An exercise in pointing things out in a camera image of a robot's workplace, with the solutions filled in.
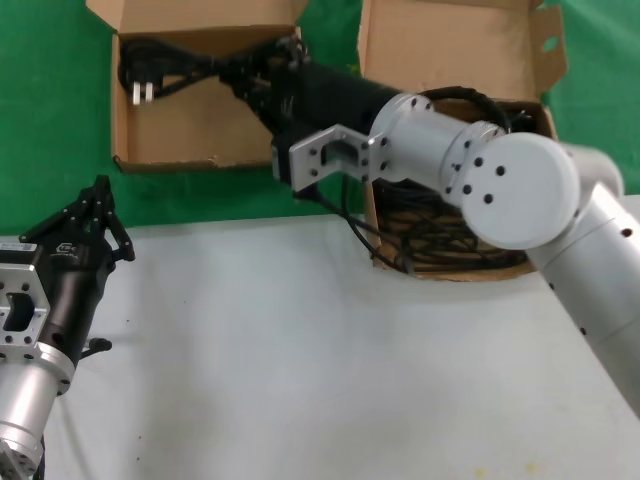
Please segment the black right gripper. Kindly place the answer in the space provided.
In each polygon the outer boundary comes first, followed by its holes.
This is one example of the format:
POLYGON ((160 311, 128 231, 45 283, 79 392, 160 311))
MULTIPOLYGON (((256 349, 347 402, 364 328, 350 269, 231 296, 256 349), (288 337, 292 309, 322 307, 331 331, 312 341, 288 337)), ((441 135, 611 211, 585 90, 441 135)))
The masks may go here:
POLYGON ((381 109, 401 93, 310 62, 306 43, 296 35, 284 36, 257 47, 250 60, 221 63, 219 80, 272 133, 298 124, 316 130, 338 124, 367 134, 381 109), (261 78, 261 71, 270 69, 269 83, 261 78))

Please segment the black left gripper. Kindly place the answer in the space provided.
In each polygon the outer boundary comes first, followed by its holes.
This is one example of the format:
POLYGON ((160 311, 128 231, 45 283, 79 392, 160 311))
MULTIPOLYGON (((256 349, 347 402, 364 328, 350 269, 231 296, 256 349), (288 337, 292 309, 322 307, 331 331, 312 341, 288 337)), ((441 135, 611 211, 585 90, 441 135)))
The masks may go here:
POLYGON ((50 310, 39 340, 76 364, 114 260, 135 260, 133 242, 116 214, 109 177, 97 176, 73 202, 21 234, 19 241, 41 245, 50 262, 50 310), (103 238, 106 230, 116 242, 114 249, 103 238))

